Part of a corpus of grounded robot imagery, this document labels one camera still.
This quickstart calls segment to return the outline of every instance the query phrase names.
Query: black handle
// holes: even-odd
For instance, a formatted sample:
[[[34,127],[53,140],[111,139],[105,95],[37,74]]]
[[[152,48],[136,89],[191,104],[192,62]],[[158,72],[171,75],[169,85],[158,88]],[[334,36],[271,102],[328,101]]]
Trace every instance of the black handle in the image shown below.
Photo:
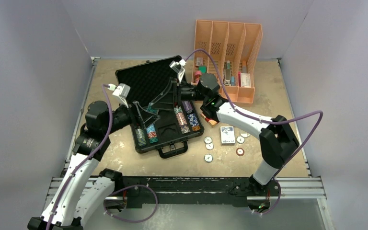
[[[187,150],[188,150],[187,141],[183,141],[183,144],[184,144],[184,147],[179,148],[179,149],[175,149],[175,150],[171,150],[169,152],[163,152],[161,149],[158,149],[160,157],[163,158],[163,159],[167,159],[169,157],[173,157],[173,156],[176,156],[176,155],[187,152]]]

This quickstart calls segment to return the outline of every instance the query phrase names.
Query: table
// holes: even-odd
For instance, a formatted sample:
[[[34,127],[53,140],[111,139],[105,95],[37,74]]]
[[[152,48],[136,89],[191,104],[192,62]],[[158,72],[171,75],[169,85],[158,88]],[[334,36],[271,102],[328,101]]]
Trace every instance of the table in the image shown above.
[[[101,85],[103,83],[117,84],[115,71],[131,66],[145,63],[145,60],[115,60],[100,59],[92,79],[88,92],[85,111],[90,103],[101,100],[105,101]],[[192,61],[186,65],[186,74],[192,73]],[[251,107],[245,108],[260,115],[275,117],[285,116],[290,119],[292,111],[289,106],[287,91],[283,82],[280,67],[276,60],[258,61],[254,69],[255,96]],[[115,110],[119,104],[112,92],[107,92],[112,109]],[[198,114],[200,104],[196,103]],[[85,117],[81,118],[80,126],[85,123]],[[221,146],[220,126],[227,124],[219,123],[214,128],[202,121],[205,132],[201,137],[193,138],[188,141],[188,151],[184,154],[162,159],[156,150],[145,154],[138,154],[135,151],[133,137],[130,127],[125,127],[110,135],[111,145],[108,147],[98,167],[93,175],[98,175],[104,168],[118,170],[124,175],[131,176],[250,176],[259,166],[262,156],[260,144],[257,139],[250,136],[245,139],[243,144],[236,143],[234,146]],[[204,137],[211,137],[215,145],[213,150],[205,148]],[[238,156],[235,153],[237,148],[243,148],[245,154]],[[210,153],[213,161],[207,163],[204,156]],[[278,176],[281,177],[308,177],[306,164],[302,153],[298,153],[284,168]]]

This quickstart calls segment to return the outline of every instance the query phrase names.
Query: gray wall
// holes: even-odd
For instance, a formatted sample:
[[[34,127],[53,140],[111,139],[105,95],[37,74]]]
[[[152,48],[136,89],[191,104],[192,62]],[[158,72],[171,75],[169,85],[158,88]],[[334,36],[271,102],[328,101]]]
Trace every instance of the gray wall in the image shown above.
[[[90,62],[60,1],[0,0],[0,229],[26,229],[41,214]]]
[[[313,0],[63,0],[91,56],[162,58],[194,49],[196,19],[263,25],[259,58],[279,58]]]
[[[316,0],[282,70],[295,115],[324,110],[305,150],[337,229],[368,229],[368,0]]]

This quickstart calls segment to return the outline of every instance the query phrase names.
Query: wooden tabletop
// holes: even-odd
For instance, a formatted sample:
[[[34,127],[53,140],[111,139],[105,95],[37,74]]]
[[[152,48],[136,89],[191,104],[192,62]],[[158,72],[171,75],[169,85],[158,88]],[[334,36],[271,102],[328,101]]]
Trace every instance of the wooden tabletop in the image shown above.
[[[115,71],[131,66],[145,63],[145,60],[114,60],[100,59],[95,70],[95,74],[90,86],[90,90],[85,104],[85,111],[90,103],[94,101],[105,101],[101,85],[103,83],[117,84]],[[186,74],[192,72],[192,61],[186,65]],[[276,117],[292,117],[289,106],[286,88],[280,67],[276,61],[258,61],[254,68],[255,96],[251,107],[247,109],[254,113]],[[118,102],[111,92],[107,92],[112,109],[115,110]],[[196,103],[198,114],[200,104]],[[81,118],[80,126],[85,123],[85,117]],[[260,144],[257,139],[250,136],[243,144],[236,143],[234,146],[222,146],[220,142],[220,126],[227,124],[219,123],[212,128],[207,122],[202,120],[205,127],[204,134],[200,137],[188,141],[188,151],[184,154],[162,159],[156,150],[138,154],[135,151],[132,132],[130,127],[114,132],[110,135],[111,144],[104,154],[93,175],[97,175],[104,168],[118,170],[124,175],[149,175],[149,176],[250,176],[259,166],[262,156]],[[235,128],[235,135],[239,136],[240,130]],[[213,150],[205,148],[204,138],[211,137],[213,140]],[[235,153],[237,148],[243,148],[245,154],[238,156]],[[206,154],[212,154],[213,161],[204,161]],[[307,177],[307,169],[304,158],[298,153],[292,161],[287,164],[279,176],[281,177]]]

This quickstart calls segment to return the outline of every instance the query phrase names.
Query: stack of poker chips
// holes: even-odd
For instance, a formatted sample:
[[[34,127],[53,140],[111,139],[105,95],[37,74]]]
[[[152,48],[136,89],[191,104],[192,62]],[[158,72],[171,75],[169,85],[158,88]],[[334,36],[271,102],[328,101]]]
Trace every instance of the stack of poker chips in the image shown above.
[[[199,122],[195,114],[189,114],[187,115],[187,118],[190,121],[191,128],[193,129],[194,132],[201,129],[201,126],[199,125]]]
[[[187,112],[187,114],[193,112],[193,107],[191,106],[191,103],[189,101],[183,101],[183,108]]]
[[[145,136],[145,132],[143,131],[143,129],[138,128],[135,130],[136,132],[136,137],[138,138],[138,144],[139,146],[145,146],[146,145],[146,136]]]
[[[157,114],[157,110],[152,109],[150,106],[147,108],[147,111]],[[157,138],[156,128],[154,127],[154,124],[149,125],[149,127],[146,128],[146,132],[150,143],[155,143],[159,141],[159,139]]]
[[[185,119],[185,115],[184,115],[183,110],[181,109],[181,107],[174,108],[174,113],[175,113],[175,116],[177,118],[178,125],[180,126],[181,132],[183,134],[184,133],[189,133],[190,128],[188,127],[187,120]]]

